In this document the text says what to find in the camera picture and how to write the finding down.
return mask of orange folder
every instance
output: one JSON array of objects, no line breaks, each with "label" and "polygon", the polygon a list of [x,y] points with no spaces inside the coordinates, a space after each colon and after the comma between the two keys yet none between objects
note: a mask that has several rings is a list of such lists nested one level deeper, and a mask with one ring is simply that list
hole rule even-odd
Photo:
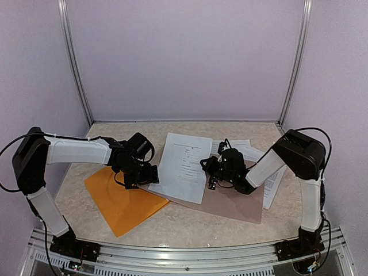
[{"label": "orange folder", "polygon": [[[115,172],[103,168],[85,180],[87,190],[116,237],[129,232],[169,203],[142,189],[126,190],[114,180]],[[124,183],[122,173],[117,180]]]}]

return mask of robotic arm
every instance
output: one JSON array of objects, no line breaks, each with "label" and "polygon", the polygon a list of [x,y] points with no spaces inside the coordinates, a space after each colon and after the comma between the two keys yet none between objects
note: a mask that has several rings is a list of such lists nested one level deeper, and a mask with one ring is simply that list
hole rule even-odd
[{"label": "robotic arm", "polygon": [[[151,158],[144,161],[151,151]],[[27,197],[36,216],[41,217],[54,234],[50,250],[73,258],[97,259],[99,244],[77,240],[62,216],[44,180],[45,167],[54,163],[95,163],[111,166],[117,174],[124,173],[126,189],[138,189],[138,185],[158,183],[157,166],[149,162],[154,147],[140,133],[128,141],[116,141],[108,137],[82,139],[47,134],[40,128],[31,128],[13,156],[13,168],[19,189]]]},{"label": "robotic arm", "polygon": [[298,258],[324,250],[320,236],[325,201],[321,173],[326,155],[323,144],[298,131],[289,130],[250,168],[246,168],[241,153],[234,148],[224,150],[224,144],[219,148],[220,158],[213,156],[201,161],[203,170],[211,175],[208,188],[214,189],[218,180],[225,180],[233,184],[238,192],[250,194],[287,165],[301,184],[302,220],[298,239],[275,245],[278,259]]}]

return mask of tabletop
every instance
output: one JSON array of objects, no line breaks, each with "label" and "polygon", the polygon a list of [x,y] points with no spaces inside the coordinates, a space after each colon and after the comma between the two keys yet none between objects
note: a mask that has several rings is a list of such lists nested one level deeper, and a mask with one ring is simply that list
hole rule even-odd
[{"label": "tabletop", "polygon": [[[94,124],[88,137],[127,140],[141,132],[161,148],[168,132],[210,137],[214,140],[250,139],[266,151],[280,138],[273,123],[263,122],[137,122]],[[72,164],[56,196],[56,204],[76,236],[97,242],[148,247],[222,247],[271,242],[297,236],[301,221],[301,192],[287,169],[270,210],[261,224],[215,216],[171,203],[121,237],[115,237],[87,191],[84,180],[103,165]]]}]

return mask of vertical metal post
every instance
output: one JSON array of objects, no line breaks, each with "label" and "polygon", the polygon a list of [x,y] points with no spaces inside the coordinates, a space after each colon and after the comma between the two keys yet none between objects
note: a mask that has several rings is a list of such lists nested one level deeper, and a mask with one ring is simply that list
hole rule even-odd
[{"label": "vertical metal post", "polygon": [[283,124],[286,119],[286,115],[288,114],[290,103],[292,101],[295,86],[297,83],[300,65],[301,65],[302,58],[303,58],[306,37],[308,34],[308,27],[309,27],[309,21],[311,18],[311,14],[310,14],[311,11],[312,11],[312,0],[304,0],[304,11],[303,11],[303,17],[301,21],[297,52],[296,52],[295,59],[294,59],[292,75],[290,77],[289,86],[287,87],[286,97],[285,97],[282,111],[281,111],[281,114],[278,120],[278,123],[281,126],[281,128],[283,127]]},{"label": "vertical metal post", "polygon": [[62,29],[63,29],[63,36],[65,40],[65,44],[67,47],[67,53],[70,61],[70,67],[74,76],[74,81],[76,85],[76,89],[78,92],[78,96],[80,99],[80,102],[82,104],[83,112],[85,114],[87,123],[89,127],[93,124],[93,118],[92,113],[87,101],[87,97],[82,85],[81,75],[79,73],[78,64],[76,62],[75,52],[73,48],[73,41],[71,36],[71,30],[70,30],[70,24],[69,24],[69,17],[68,17],[68,9],[67,9],[67,2],[66,0],[57,0],[59,4],[59,13],[60,13],[60,19],[62,23]]}]

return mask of wall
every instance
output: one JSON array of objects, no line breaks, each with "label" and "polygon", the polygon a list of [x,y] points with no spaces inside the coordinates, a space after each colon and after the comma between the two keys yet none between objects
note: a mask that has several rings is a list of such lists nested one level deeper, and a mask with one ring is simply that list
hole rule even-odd
[{"label": "wall", "polygon": [[95,120],[277,121],[304,1],[68,1]]},{"label": "wall", "polygon": [[[0,148],[32,126],[84,135],[87,124],[77,97],[58,2],[2,1],[0,9]],[[10,148],[0,161],[0,181],[16,189]],[[46,181],[55,195],[66,165],[50,166]],[[0,190],[0,275],[15,275],[37,224],[24,196]]]},{"label": "wall", "polygon": [[327,215],[340,225],[359,275],[368,270],[368,2],[314,1],[285,129],[331,136]]}]

